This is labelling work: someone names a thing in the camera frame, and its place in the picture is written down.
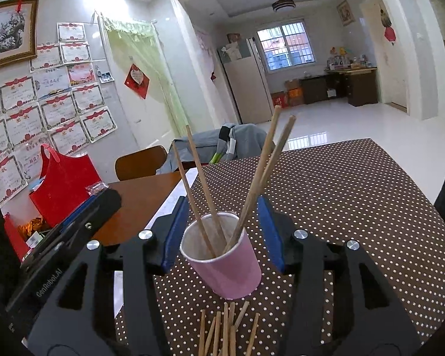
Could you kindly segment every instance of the chair backrest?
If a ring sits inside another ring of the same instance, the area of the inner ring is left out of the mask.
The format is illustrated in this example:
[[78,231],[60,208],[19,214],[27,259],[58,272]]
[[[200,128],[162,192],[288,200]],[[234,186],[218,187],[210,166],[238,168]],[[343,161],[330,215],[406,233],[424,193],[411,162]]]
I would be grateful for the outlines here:
[[166,161],[166,150],[163,146],[154,146],[125,155],[115,161],[115,173],[119,181],[150,177]]

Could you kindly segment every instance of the gold picture frame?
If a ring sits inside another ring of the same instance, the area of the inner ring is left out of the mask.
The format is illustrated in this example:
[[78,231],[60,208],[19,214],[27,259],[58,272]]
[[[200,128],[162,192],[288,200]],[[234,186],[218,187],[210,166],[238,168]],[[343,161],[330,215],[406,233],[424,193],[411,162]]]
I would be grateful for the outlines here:
[[36,58],[36,13],[39,0],[0,2],[0,68]]
[[340,15],[343,26],[348,26],[356,21],[347,0],[344,0],[340,5],[336,7],[336,9],[338,10],[338,14]]

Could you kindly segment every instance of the pink paper cup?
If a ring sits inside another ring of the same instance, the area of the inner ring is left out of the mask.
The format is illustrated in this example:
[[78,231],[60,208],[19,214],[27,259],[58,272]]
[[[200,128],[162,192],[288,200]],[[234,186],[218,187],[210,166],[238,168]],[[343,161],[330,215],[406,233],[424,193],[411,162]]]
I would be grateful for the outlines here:
[[[219,212],[218,215],[228,241],[239,218],[230,212]],[[215,251],[221,253],[225,245],[216,234],[212,216],[207,214],[201,219],[208,230]],[[183,234],[180,251],[213,292],[224,299],[245,297],[260,284],[262,271],[245,229],[231,250],[219,257],[211,258],[198,225],[194,221]]]

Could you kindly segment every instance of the silver bolt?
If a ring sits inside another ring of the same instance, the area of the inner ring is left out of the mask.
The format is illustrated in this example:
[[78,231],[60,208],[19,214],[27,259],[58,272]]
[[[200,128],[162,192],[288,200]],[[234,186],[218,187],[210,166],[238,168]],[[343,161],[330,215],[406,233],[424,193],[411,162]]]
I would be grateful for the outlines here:
[[358,250],[359,249],[359,242],[355,241],[355,240],[350,240],[346,243],[346,246],[348,247],[348,249],[351,250]]
[[304,240],[305,238],[307,238],[309,236],[309,234],[306,232],[306,230],[303,230],[303,229],[295,230],[293,235],[295,236],[295,238],[298,238],[299,240]]
[[152,236],[153,236],[152,230],[142,230],[139,233],[139,238],[141,240],[149,240],[150,238],[152,238]]
[[92,241],[89,241],[89,242],[86,244],[86,247],[87,247],[89,250],[97,249],[99,246],[101,246],[101,243],[100,243],[98,240],[92,240]]

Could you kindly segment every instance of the polka dot tablecloth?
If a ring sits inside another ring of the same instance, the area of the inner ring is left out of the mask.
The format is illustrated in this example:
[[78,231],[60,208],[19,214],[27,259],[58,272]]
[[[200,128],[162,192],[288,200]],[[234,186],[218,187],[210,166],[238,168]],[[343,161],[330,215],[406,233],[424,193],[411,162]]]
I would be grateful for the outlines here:
[[[248,158],[204,168],[218,211],[240,213],[257,163],[258,158]],[[198,179],[192,189],[201,213],[209,213]],[[445,318],[445,224],[412,179],[376,143],[361,139],[284,152],[265,194],[297,228],[335,244],[359,241],[401,299],[422,343],[440,326]],[[245,354],[259,312],[252,354],[276,355],[291,311],[293,277],[279,275],[272,266],[255,212],[246,226],[262,281],[256,291],[236,301],[237,311],[245,299],[250,301],[238,330],[238,354]],[[325,272],[326,306],[333,301],[332,277]],[[200,310],[206,309],[208,331],[224,300],[181,255],[169,275],[155,277],[155,287],[173,354],[196,356]],[[126,343],[124,310],[117,315],[116,326],[118,340]],[[323,318],[321,343],[330,341],[332,312],[324,309]]]

